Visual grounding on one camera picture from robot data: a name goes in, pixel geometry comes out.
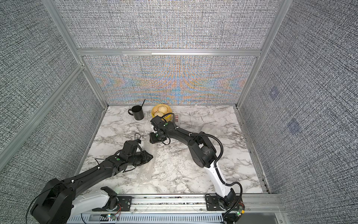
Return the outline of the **white ribbed slim vase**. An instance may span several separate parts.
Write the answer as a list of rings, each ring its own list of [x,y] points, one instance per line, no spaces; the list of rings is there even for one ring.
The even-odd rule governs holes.
[[[139,177],[143,182],[149,182],[155,171],[155,164],[158,157],[158,145],[149,144],[145,150],[153,155],[153,159],[139,168]]]

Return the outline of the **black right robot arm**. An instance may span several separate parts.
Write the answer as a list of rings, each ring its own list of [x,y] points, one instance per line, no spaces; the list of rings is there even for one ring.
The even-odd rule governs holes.
[[[210,134],[189,132],[159,116],[152,118],[150,123],[153,129],[153,132],[150,133],[150,143],[164,143],[166,140],[175,139],[185,144],[194,163],[204,168],[209,175],[220,206],[225,210],[230,209],[235,204],[236,193],[232,184],[226,182],[218,166],[218,161],[223,154],[223,144],[219,143],[220,153],[216,155],[217,151],[211,139],[215,141],[218,139]]]

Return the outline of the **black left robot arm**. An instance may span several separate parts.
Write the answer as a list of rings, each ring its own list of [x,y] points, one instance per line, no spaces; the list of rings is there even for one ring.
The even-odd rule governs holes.
[[[52,179],[31,202],[27,212],[40,224],[65,224],[68,219],[96,208],[113,210],[117,207],[117,194],[103,187],[94,194],[81,194],[104,179],[115,176],[128,166],[148,163],[153,156],[143,150],[139,140],[126,141],[123,149],[104,159],[100,164],[74,177]]]

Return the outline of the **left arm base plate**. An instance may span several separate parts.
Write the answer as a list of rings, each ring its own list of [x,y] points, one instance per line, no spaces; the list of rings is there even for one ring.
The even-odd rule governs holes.
[[[110,201],[103,208],[95,208],[92,211],[118,212],[130,211],[133,197],[131,196],[117,196],[117,199],[110,199]]]

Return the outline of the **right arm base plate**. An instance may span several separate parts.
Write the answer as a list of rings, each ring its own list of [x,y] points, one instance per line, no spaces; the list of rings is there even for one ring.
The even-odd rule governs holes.
[[[233,210],[237,210],[242,207],[240,203],[236,204],[238,196],[236,196],[234,201],[228,206],[225,205],[224,200],[221,199],[221,197],[214,194],[206,194],[204,199],[207,211],[228,211],[232,207],[234,207]]]

